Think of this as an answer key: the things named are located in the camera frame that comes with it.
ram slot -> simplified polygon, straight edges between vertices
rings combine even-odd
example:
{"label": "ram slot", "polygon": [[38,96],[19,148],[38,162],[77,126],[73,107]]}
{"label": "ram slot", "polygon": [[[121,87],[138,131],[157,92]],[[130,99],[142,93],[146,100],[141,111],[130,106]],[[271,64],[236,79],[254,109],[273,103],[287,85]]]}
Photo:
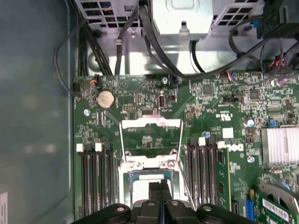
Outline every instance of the ram slot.
{"label": "ram slot", "polygon": [[101,209],[106,207],[106,169],[105,169],[105,155],[100,156],[100,204]]}
{"label": "ram slot", "polygon": [[92,197],[92,205],[93,205],[93,212],[98,211],[98,177],[97,177],[97,157],[96,154],[92,155],[92,174],[93,174],[93,197]]}
{"label": "ram slot", "polygon": [[196,148],[193,149],[194,153],[194,158],[193,158],[193,167],[195,169],[195,191],[196,191],[196,201],[197,201],[197,206],[199,207],[202,204],[202,189],[201,189],[201,178],[200,178],[200,173],[201,173],[201,167],[200,167],[200,158],[199,158],[199,146],[196,145]]}
{"label": "ram slot", "polygon": [[192,161],[192,157],[193,157],[193,153],[192,153],[192,150],[191,148],[189,147],[188,145],[188,148],[187,148],[187,159],[188,159],[188,183],[189,183],[189,190],[190,190],[190,197],[193,198],[193,200],[195,200],[194,198],[194,187],[193,187],[193,183],[194,183],[194,180],[193,180],[193,161]]}
{"label": "ram slot", "polygon": [[86,155],[86,173],[87,173],[87,203],[88,203],[88,214],[92,214],[92,202],[91,202],[91,167],[90,167],[90,155]]}
{"label": "ram slot", "polygon": [[207,181],[207,158],[206,158],[206,150],[203,146],[199,147],[199,152],[200,152],[200,169],[201,169],[201,174],[200,178],[202,181],[201,185],[201,191],[202,191],[202,203],[208,203],[208,181]]}
{"label": "ram slot", "polygon": [[81,155],[81,189],[82,189],[82,212],[83,216],[89,215],[88,213],[88,183],[87,183],[87,169],[86,169],[86,155]]}
{"label": "ram slot", "polygon": [[210,203],[215,204],[217,202],[217,173],[216,173],[216,148],[212,144],[208,145],[208,175],[209,175],[209,191],[210,191]]}
{"label": "ram slot", "polygon": [[109,176],[109,205],[114,204],[115,195],[114,195],[114,163],[112,152],[107,153],[107,167],[108,167],[108,176]]}

heatsink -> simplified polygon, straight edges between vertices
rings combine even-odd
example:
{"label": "heatsink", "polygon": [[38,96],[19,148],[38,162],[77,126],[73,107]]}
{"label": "heatsink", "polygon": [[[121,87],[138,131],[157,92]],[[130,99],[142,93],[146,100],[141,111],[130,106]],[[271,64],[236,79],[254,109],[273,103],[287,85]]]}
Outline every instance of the heatsink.
{"label": "heatsink", "polygon": [[299,128],[265,128],[261,130],[263,163],[285,165],[299,163]]}

wire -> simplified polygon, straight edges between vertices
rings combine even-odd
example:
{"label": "wire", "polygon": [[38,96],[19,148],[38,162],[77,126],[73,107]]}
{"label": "wire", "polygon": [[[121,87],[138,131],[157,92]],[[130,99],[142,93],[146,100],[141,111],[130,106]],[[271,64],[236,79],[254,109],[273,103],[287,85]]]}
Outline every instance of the wire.
{"label": "wire", "polygon": [[85,28],[85,35],[88,40],[88,43],[93,51],[93,54],[96,58],[96,61],[99,65],[99,68],[101,69],[103,75],[113,75],[113,73],[110,69],[109,63],[106,59],[106,55],[104,54],[98,41],[94,37],[92,29],[87,24],[84,26],[84,28]]}
{"label": "wire", "polygon": [[238,63],[243,61],[248,55],[250,55],[257,49],[259,49],[260,47],[262,47],[265,43],[267,43],[269,41],[267,39],[262,40],[261,42],[256,44],[254,47],[252,47],[250,50],[248,50],[246,53],[242,54],[236,60],[234,60],[234,61],[230,62],[229,64],[224,65],[218,69],[215,69],[213,71],[206,72],[206,73],[200,73],[200,74],[196,74],[196,75],[186,76],[177,69],[177,67],[171,62],[171,60],[163,52],[161,46],[159,45],[159,43],[157,41],[155,33],[152,29],[150,19],[149,19],[148,13],[147,13],[147,9],[144,6],[139,7],[139,16],[140,16],[140,20],[143,24],[144,30],[146,32],[146,36],[147,36],[150,44],[153,46],[154,50],[156,51],[157,56],[159,57],[161,62],[164,63],[166,67],[168,67],[170,70],[172,70],[180,78],[186,79],[186,80],[191,80],[191,81],[209,78],[213,75],[219,74],[220,72],[223,72],[225,70],[228,70],[229,68],[234,67],[235,65],[237,65]]}
{"label": "wire", "polygon": [[[243,55],[245,52],[243,52],[242,50],[240,50],[235,42],[234,42],[234,39],[233,39],[233,35],[234,35],[234,32],[237,30],[238,27],[244,25],[244,24],[247,24],[247,23],[250,23],[250,22],[254,22],[254,21],[260,21],[263,17],[262,16],[253,16],[249,19],[246,19],[246,20],[243,20],[242,22],[240,22],[238,25],[236,25],[229,33],[229,37],[228,37],[228,43],[229,43],[229,46],[230,48],[232,49],[233,52],[235,52],[237,54],[237,56],[241,56]],[[248,55],[247,56],[248,58],[252,59],[253,61],[256,62],[256,64],[258,66],[260,66],[260,62],[258,60],[258,58],[254,57],[253,55]]]}
{"label": "wire", "polygon": [[194,64],[196,66],[196,68],[200,71],[200,72],[205,72],[201,65],[199,64],[197,57],[196,57],[196,43],[197,41],[191,41],[191,55],[192,55],[192,59],[194,61]]}
{"label": "wire", "polygon": [[[275,78],[275,74],[279,71],[282,63],[283,63],[283,59],[284,59],[284,48],[283,48],[283,45],[282,45],[282,42],[281,42],[281,39],[275,39],[278,41],[278,44],[279,44],[279,49],[280,49],[280,57],[279,57],[279,62],[278,64],[276,65],[275,69],[272,69],[270,73],[267,73],[263,70],[263,75],[267,78],[265,78],[264,80],[260,81],[260,82],[257,82],[257,83],[252,83],[252,84],[249,84],[249,83],[242,83],[242,82],[238,82],[238,81],[235,81],[233,78],[231,80],[231,82],[233,83],[236,83],[236,84],[239,84],[239,85],[244,85],[244,86],[255,86],[255,85],[260,85],[260,84],[263,84],[263,83],[266,83],[272,79]],[[266,44],[263,45],[262,47],[262,50],[261,50],[261,53],[260,53],[260,61],[262,62],[261,65],[263,65],[263,60],[261,60],[263,58],[263,54],[264,54],[264,51],[265,51],[265,47],[266,47]]]}
{"label": "wire", "polygon": [[96,84],[97,83],[97,80],[95,80],[95,79],[93,79],[92,81],[90,81],[90,85],[92,85],[92,84]]}
{"label": "wire", "polygon": [[147,36],[144,37],[145,40],[145,45],[146,45],[146,49],[148,50],[149,53],[149,57],[154,61],[154,63],[156,63],[160,68],[166,70],[167,72],[173,73],[169,68],[167,68],[162,62],[160,62],[160,60],[158,58],[156,58],[153,53],[151,52],[150,49],[150,42],[147,38]]}
{"label": "wire", "polygon": [[80,92],[75,92],[75,91],[72,91],[69,89],[69,87],[65,84],[65,82],[60,74],[60,70],[59,70],[59,66],[58,66],[58,52],[59,52],[59,49],[68,41],[68,39],[70,39],[72,36],[74,36],[85,24],[86,24],[86,20],[82,20],[77,25],[77,27],[75,27],[54,50],[54,68],[55,68],[55,72],[57,74],[57,78],[60,81],[63,88],[66,91],[68,91],[71,95],[82,95],[82,93],[86,92],[89,89],[89,86],[85,87]]}
{"label": "wire", "polygon": [[114,74],[119,75],[121,72],[121,58],[122,58],[122,39],[126,31],[132,26],[134,23],[134,20],[137,18],[138,15],[138,8],[136,7],[135,10],[133,11],[130,19],[125,23],[123,28],[120,31],[120,34],[118,35],[117,38],[117,46],[116,46],[116,63],[115,63],[115,69],[114,69]]}

power cable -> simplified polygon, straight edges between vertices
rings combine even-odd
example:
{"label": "power cable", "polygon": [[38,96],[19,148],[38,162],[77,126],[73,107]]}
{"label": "power cable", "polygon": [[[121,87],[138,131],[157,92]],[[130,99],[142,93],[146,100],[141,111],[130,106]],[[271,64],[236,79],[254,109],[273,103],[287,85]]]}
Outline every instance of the power cable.
{"label": "power cable", "polygon": [[82,91],[80,92],[75,92],[69,89],[69,87],[65,84],[61,74],[60,74],[60,70],[59,70],[59,66],[58,66],[58,52],[59,49],[68,41],[68,39],[70,39],[72,36],[74,36],[85,24],[86,24],[87,20],[82,20],[64,39],[63,41],[55,48],[54,50],[54,68],[55,68],[55,72],[57,74],[57,78],[60,82],[60,84],[62,85],[62,87],[68,91],[71,95],[74,96],[80,96],[82,95],[82,93],[86,92],[89,89],[89,86],[85,87]]}
{"label": "power cable", "polygon": [[201,79],[204,79],[204,78],[209,78],[213,75],[219,74],[220,72],[223,72],[225,70],[228,70],[228,69],[234,67],[235,65],[237,65],[238,63],[243,61],[246,57],[248,57],[248,55],[252,54],[254,51],[259,49],[260,47],[262,47],[265,43],[267,43],[269,41],[267,39],[262,40],[261,42],[256,44],[254,47],[252,47],[250,50],[248,50],[247,52],[242,54],[236,60],[234,60],[234,61],[230,62],[229,64],[224,65],[224,66],[222,66],[218,69],[215,69],[213,71],[206,72],[206,73],[199,73],[199,74],[196,74],[196,75],[186,76],[177,69],[177,67],[171,62],[171,60],[163,52],[161,46],[159,45],[159,43],[157,41],[155,33],[152,29],[147,9],[144,6],[139,7],[139,16],[140,16],[140,20],[143,24],[143,27],[145,29],[146,36],[147,36],[150,44],[153,46],[154,50],[156,51],[157,56],[159,57],[161,62],[164,63],[165,66],[168,67],[170,70],[172,70],[177,76],[181,77],[182,79],[191,80],[191,81],[201,80]]}
{"label": "power cable", "polygon": [[192,59],[194,61],[194,64],[196,66],[196,68],[200,71],[200,72],[205,72],[201,65],[199,64],[197,57],[196,57],[196,44],[197,41],[191,41],[191,55],[192,55]]}
{"label": "power cable", "polygon": [[115,70],[114,74],[119,75],[121,72],[121,58],[122,58],[122,42],[123,42],[123,36],[126,33],[126,31],[132,26],[135,19],[137,18],[138,14],[138,8],[136,7],[128,21],[125,23],[123,28],[121,29],[120,34],[118,35],[117,42],[116,42],[116,63],[115,63]]}

green circuit board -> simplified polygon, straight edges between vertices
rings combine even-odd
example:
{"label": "green circuit board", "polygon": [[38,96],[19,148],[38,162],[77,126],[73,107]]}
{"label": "green circuit board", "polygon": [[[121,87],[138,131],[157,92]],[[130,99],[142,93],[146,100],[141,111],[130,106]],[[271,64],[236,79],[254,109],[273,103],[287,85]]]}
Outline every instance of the green circuit board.
{"label": "green circuit board", "polygon": [[[237,72],[235,79],[255,83],[263,79],[263,74]],[[76,88],[85,88],[93,80],[94,77],[76,77],[74,83]],[[102,98],[101,107],[97,97],[104,91],[107,98]],[[107,106],[111,95],[114,101]],[[87,189],[90,189],[90,184],[96,186],[93,195],[97,199],[93,210],[120,201],[118,167],[122,146],[119,124],[123,120],[136,120],[147,115],[183,121],[180,159],[189,183],[194,180],[188,167],[189,147],[205,134],[210,135],[206,142],[215,146],[215,155],[212,155],[216,158],[215,171],[211,170],[215,173],[215,179],[205,185],[214,185],[211,191],[215,191],[216,205],[235,211],[234,204],[237,202],[237,213],[246,217],[246,198],[250,190],[258,191],[260,183],[286,184],[289,190],[299,193],[297,165],[280,166],[281,172],[276,172],[277,167],[263,164],[260,132],[261,128],[266,127],[296,125],[299,118],[298,98],[299,81],[296,78],[283,86],[273,81],[247,87],[234,84],[222,75],[197,82],[176,79],[171,75],[98,77],[97,83],[90,85],[87,92],[74,98],[74,145],[82,144],[86,149],[101,143],[110,154],[94,160],[88,156],[86,161],[82,160],[81,154],[75,154],[76,218],[92,212],[89,196],[85,195],[89,202],[83,205],[84,164],[89,167],[104,164],[100,169],[109,172],[108,176],[89,171],[86,174],[87,177],[96,176],[93,183],[88,182],[85,186]],[[248,120],[254,121],[254,125],[247,126]],[[148,125],[124,129],[122,134],[124,148],[133,156],[150,158],[169,155],[171,150],[179,147],[180,128]],[[129,184],[129,178],[129,175],[124,175],[124,182]],[[190,188],[193,189],[192,196],[197,206],[203,202],[213,202],[213,193],[210,197],[206,196],[208,199],[205,201],[196,196],[194,187]],[[129,198],[129,187],[125,186],[124,191],[127,193],[125,197]],[[108,197],[109,200],[101,203],[101,197]]]}

